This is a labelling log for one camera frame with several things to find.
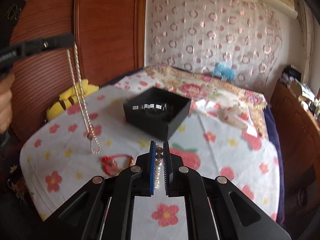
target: black box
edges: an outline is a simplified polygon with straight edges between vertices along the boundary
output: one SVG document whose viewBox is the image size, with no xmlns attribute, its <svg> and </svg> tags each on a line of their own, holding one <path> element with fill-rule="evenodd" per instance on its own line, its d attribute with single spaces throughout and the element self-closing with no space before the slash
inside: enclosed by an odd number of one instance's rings
<svg viewBox="0 0 320 240">
<path fill-rule="evenodd" d="M 167 104 L 168 113 L 153 114 L 150 110 L 133 110 L 133 106 L 144 104 Z M 145 132 L 167 141 L 177 130 L 189 113 L 191 99 L 159 88 L 150 88 L 140 95 L 126 101 L 123 105 L 125 119 L 128 123 Z"/>
</svg>

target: dark blue mattress edge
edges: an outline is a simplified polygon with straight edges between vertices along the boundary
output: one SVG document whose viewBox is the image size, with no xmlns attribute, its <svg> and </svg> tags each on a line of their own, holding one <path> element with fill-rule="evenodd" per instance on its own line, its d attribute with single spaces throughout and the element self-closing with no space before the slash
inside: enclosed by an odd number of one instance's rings
<svg viewBox="0 0 320 240">
<path fill-rule="evenodd" d="M 114 85 L 124 77 L 133 75 L 141 70 L 142 70 L 141 68 L 136 69 L 124 75 L 118 76 L 113 80 L 109 81 L 108 83 L 104 84 L 103 86 Z M 281 155 L 281 149 L 280 149 L 279 135 L 276 129 L 275 119 L 273 118 L 273 115 L 271 113 L 270 105 L 268 105 L 267 108 L 263 110 L 263 113 L 266 121 L 269 141 L 273 143 L 278 153 L 279 171 L 280 171 L 280 195 L 279 195 L 279 207 L 278 207 L 276 222 L 282 226 L 284 222 L 284 173 L 283 173 L 283 162 L 282 162 L 282 155 Z"/>
</svg>

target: wooden dresser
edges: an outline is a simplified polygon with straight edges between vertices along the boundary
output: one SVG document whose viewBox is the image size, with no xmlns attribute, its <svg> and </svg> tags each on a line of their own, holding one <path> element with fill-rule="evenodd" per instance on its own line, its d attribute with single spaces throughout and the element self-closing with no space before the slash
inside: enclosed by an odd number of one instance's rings
<svg viewBox="0 0 320 240">
<path fill-rule="evenodd" d="M 286 195 L 296 195 L 301 187 L 312 183 L 310 180 L 316 180 L 317 198 L 320 199 L 319 125 L 280 82 L 270 104 L 280 139 Z"/>
</svg>

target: yellow plush toy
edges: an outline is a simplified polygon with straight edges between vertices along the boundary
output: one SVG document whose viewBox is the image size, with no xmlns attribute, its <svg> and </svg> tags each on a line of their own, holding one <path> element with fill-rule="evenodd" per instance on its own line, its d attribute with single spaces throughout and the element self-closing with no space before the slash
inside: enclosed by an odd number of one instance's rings
<svg viewBox="0 0 320 240">
<path fill-rule="evenodd" d="M 83 79 L 81 83 L 85 97 L 99 90 L 98 86 L 89 85 L 89 81 L 87 79 Z M 78 83 L 76 83 L 76 87 L 80 95 Z M 47 110 L 47 120 L 51 121 L 52 119 L 57 117 L 59 114 L 63 113 L 66 109 L 68 109 L 70 106 L 74 105 L 77 102 L 78 100 L 76 97 L 75 89 L 71 87 L 59 96 L 58 102 L 54 103 L 53 106 L 49 107 L 49 109 Z"/>
</svg>

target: red bracelet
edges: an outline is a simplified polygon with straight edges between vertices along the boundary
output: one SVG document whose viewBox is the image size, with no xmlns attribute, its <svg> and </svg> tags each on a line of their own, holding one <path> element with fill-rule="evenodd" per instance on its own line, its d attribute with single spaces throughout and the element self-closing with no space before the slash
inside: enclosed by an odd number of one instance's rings
<svg viewBox="0 0 320 240">
<path fill-rule="evenodd" d="M 103 164 L 103 171 L 109 176 L 118 176 L 121 171 L 124 169 L 118 169 L 118 163 L 114 160 L 115 158 L 127 157 L 130 159 L 129 167 L 133 165 L 133 157 L 127 154 L 117 154 L 113 156 L 104 156 L 101 161 Z"/>
</svg>

